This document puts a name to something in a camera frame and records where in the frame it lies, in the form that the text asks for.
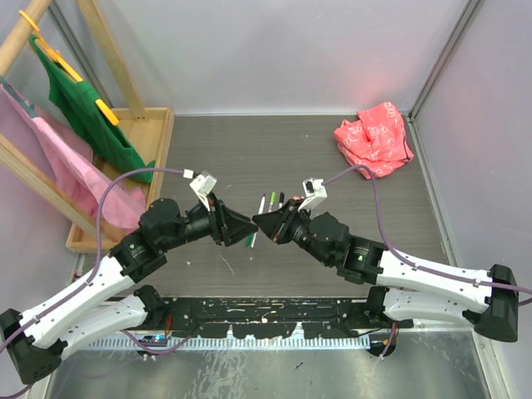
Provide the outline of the white marker with green end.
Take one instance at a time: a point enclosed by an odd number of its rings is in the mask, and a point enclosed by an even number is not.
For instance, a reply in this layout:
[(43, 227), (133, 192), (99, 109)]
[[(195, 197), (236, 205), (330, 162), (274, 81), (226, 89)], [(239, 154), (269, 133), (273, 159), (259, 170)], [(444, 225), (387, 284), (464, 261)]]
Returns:
[[(264, 211), (264, 206), (265, 206), (265, 200), (266, 200), (266, 195), (262, 195), (262, 198), (260, 200), (260, 203), (259, 203), (259, 210), (258, 210), (258, 214), (262, 214), (263, 211)], [(246, 242), (245, 242), (245, 245), (247, 247), (250, 247), (256, 237), (256, 234), (257, 233), (253, 233), (251, 234), (247, 239), (246, 239)]]

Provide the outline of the black pen cap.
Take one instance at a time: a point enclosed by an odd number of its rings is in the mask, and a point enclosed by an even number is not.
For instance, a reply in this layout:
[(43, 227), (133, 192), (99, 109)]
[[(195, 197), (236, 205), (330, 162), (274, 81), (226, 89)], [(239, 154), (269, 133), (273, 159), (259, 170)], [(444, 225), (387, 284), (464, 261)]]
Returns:
[(282, 206), (283, 206), (284, 196), (285, 196), (284, 192), (281, 192), (279, 194), (279, 197), (278, 197), (278, 209), (281, 209)]

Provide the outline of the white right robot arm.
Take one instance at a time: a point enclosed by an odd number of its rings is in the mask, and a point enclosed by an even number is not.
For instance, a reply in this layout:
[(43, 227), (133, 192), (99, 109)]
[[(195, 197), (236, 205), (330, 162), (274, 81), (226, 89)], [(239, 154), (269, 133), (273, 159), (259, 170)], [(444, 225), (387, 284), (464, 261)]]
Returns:
[(519, 294), (511, 288), (510, 268), (456, 268), (419, 259), (351, 234), (329, 213), (312, 217), (300, 204), (291, 199), (252, 220), (272, 242), (293, 242), (346, 281), (371, 285), (364, 315), (373, 327), (427, 319), (466, 325), (500, 342), (517, 341)]

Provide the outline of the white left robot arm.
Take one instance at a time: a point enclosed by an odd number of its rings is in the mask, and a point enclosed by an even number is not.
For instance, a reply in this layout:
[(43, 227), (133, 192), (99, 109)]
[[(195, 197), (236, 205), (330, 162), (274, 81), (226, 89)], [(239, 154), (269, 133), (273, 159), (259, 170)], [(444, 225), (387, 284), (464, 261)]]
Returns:
[(243, 214), (210, 194), (206, 204), (181, 213), (172, 199), (158, 199), (140, 217), (139, 227), (125, 236), (90, 273), (35, 308), (1, 315), (1, 337), (22, 383), (31, 385), (54, 372), (90, 338), (144, 325), (161, 327), (168, 313), (150, 285), (105, 311), (96, 308), (166, 264), (174, 248), (210, 237), (229, 247), (257, 232)]

